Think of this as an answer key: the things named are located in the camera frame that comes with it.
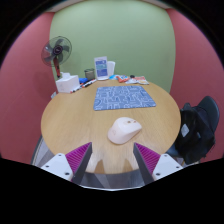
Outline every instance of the black chair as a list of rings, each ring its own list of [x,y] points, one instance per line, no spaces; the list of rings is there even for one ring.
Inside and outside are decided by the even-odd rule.
[[[198,104],[198,107],[203,108],[207,112],[208,119],[210,120],[211,128],[213,132],[215,133],[215,130],[219,123],[219,108],[216,102],[214,101],[214,99],[212,99],[212,97],[206,96]],[[179,154],[179,152],[175,148],[175,143],[168,149],[166,153],[172,157],[182,158],[182,156]]]

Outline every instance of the fan stand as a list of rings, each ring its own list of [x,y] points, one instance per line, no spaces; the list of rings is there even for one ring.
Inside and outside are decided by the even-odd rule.
[[[56,72],[57,72],[57,77],[59,79],[60,78],[60,68],[59,68],[59,63],[58,63],[57,56],[53,59],[53,62],[54,62],[54,67],[55,67]]]

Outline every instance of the red wall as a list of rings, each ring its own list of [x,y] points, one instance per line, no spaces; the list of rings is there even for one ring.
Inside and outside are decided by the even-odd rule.
[[[204,34],[186,17],[168,9],[176,41],[176,61],[170,94],[180,108],[196,106],[206,95],[218,104],[220,120],[216,146],[201,162],[219,159],[224,153],[224,72],[222,64]]]
[[[30,164],[44,108],[56,91],[52,68],[41,60],[54,13],[33,21],[9,50],[0,73],[0,153]]]

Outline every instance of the black bag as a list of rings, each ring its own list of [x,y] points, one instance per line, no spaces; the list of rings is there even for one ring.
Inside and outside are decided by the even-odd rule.
[[[214,132],[203,108],[186,103],[180,113],[181,127],[175,147],[186,164],[195,163],[214,146]]]

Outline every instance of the wooden tabletop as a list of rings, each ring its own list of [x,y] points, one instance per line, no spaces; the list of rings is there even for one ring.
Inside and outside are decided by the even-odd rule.
[[[93,153],[86,172],[115,174],[138,169],[134,142],[159,154],[169,149],[180,129],[180,112],[170,94],[159,86],[151,82],[141,85],[156,102],[156,107],[93,109],[98,87],[119,85],[127,86],[117,80],[97,81],[72,94],[59,93],[49,102],[42,115],[41,132],[52,153],[66,154],[92,142]],[[130,117],[142,125],[142,130],[123,145],[116,145],[107,138],[109,128],[119,117]]]

